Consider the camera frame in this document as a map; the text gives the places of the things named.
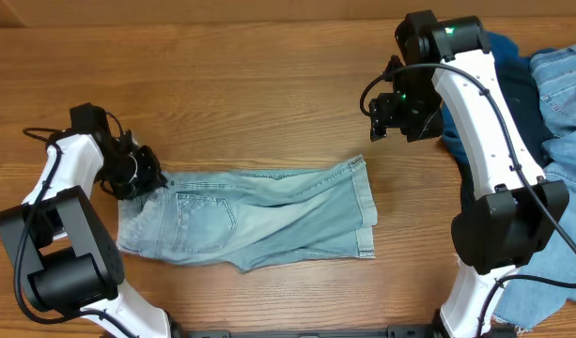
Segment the light blue denim shorts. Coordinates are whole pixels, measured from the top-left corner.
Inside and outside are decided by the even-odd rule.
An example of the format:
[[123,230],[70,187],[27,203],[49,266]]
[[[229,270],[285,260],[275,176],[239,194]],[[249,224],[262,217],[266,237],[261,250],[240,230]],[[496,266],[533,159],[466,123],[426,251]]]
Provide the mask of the light blue denim shorts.
[[247,272],[304,260],[375,256],[378,211],[366,162],[329,169],[166,173],[119,202],[117,247],[182,266]]

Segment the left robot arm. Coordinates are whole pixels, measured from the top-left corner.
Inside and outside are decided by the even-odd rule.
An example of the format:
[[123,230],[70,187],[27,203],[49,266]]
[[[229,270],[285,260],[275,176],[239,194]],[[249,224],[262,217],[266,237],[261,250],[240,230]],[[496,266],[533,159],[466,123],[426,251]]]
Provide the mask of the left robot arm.
[[95,184],[132,200],[167,183],[151,148],[129,130],[113,134],[111,118],[86,103],[70,109],[65,130],[23,129],[44,142],[48,159],[33,191],[0,212],[15,299],[42,325],[83,318],[114,337],[182,337],[181,325],[126,281],[117,246],[90,202]]

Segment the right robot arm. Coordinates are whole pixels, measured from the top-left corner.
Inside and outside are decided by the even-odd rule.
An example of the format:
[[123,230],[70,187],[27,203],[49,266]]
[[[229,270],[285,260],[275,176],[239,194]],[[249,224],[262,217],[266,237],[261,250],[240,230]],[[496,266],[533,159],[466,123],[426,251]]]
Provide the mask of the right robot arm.
[[409,141],[438,136],[447,108],[473,181],[472,204],[451,225],[459,272],[427,337],[511,337],[490,318],[509,281],[550,240],[568,191],[546,179],[517,131],[499,86],[489,37],[478,18],[439,21],[429,11],[408,14],[395,32],[399,54],[382,74],[392,84],[375,99],[361,97],[370,137],[389,129]]

